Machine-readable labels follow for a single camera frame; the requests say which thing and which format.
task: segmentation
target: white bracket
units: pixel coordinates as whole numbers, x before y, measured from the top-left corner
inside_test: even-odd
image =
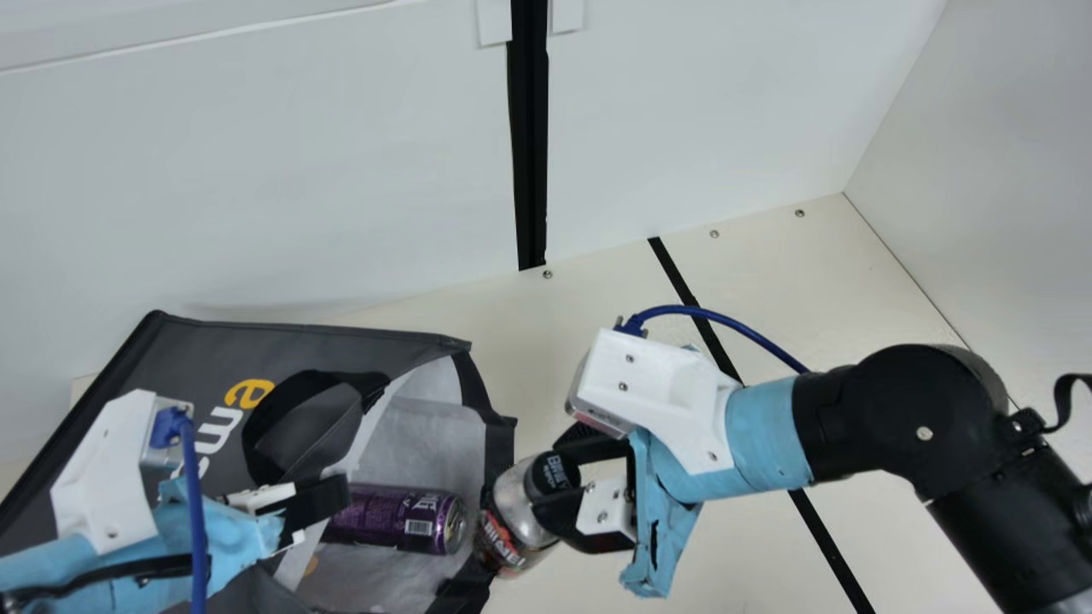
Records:
[[[735,467],[724,414],[739,388],[700,352],[603,329],[577,373],[569,409],[615,437],[646,428],[697,475]]]
[[[584,0],[550,0],[550,34],[584,29]]]
[[[625,493],[624,477],[589,482],[577,513],[577,530],[585,535],[622,533],[637,543],[637,527],[630,521],[633,504]]]
[[[193,412],[189,403],[147,390],[133,390],[103,406],[49,489],[59,539],[79,533],[96,553],[106,554],[158,534],[140,464],[152,422],[167,408]]]
[[[483,47],[512,39],[510,0],[477,0],[478,44]]]

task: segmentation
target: white floor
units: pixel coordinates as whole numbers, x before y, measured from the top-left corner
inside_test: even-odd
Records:
[[[703,306],[744,320],[814,369],[900,342],[959,343],[841,194],[663,239]],[[519,458],[547,448],[569,426],[562,401],[597,328],[618,315],[678,303],[644,243],[549,269],[548,280],[541,270],[512,273],[324,323],[427,330],[473,341],[494,405],[520,418]],[[688,319],[652,324],[654,339],[701,346]],[[745,381],[787,375],[733,333],[720,336]],[[3,480],[0,472],[0,486]],[[857,476],[809,495],[877,611],[997,612],[899,479]],[[523,578],[496,582],[486,612],[853,611],[784,493],[707,506],[668,601],[639,601],[624,591],[617,575],[626,563],[625,555],[592,557],[558,548]]]

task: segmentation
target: light blue tape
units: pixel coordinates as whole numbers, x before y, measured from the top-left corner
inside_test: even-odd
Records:
[[[152,512],[159,531],[157,536],[102,557],[95,555],[94,548],[81,535],[15,553],[0,558],[0,590],[64,585],[99,567],[190,552],[190,522],[182,479],[161,483],[159,496],[164,503]],[[280,517],[266,515],[256,518],[207,497],[204,499],[204,516],[209,553],[213,558],[210,595],[259,559],[272,555],[284,528],[284,520]],[[187,601],[190,586],[190,577],[155,580],[144,587],[138,586],[132,578],[119,578],[88,586],[55,601],[51,612],[159,612]]]
[[[638,543],[633,563],[619,578],[626,589],[639,597],[670,593],[675,567],[698,520],[701,501],[811,483],[811,468],[793,421],[795,380],[745,388],[728,398],[725,425],[735,462],[729,470],[690,475],[648,430],[638,428],[630,434],[637,473]]]
[[[700,503],[810,484],[811,468],[793,421],[795,381],[769,381],[728,398],[725,426],[732,469],[690,475],[667,446],[653,439],[652,464],[667,492],[680,501]]]
[[[655,442],[643,428],[629,435],[637,473],[637,546],[633,563],[622,570],[618,579],[638,597],[664,598],[672,591],[675,566],[698,521],[701,505],[684,506],[660,486],[649,454],[650,440]],[[653,532],[656,535],[655,553],[652,552]]]

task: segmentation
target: barcode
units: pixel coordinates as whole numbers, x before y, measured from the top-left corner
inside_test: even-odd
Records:
[[[432,536],[432,523],[427,520],[406,520],[406,535]]]

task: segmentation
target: white tab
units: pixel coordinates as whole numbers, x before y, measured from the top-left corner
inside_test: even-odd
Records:
[[[584,0],[553,0],[551,4],[551,34],[562,34],[584,28]]]
[[[483,47],[512,39],[510,0],[477,0],[478,44]]]

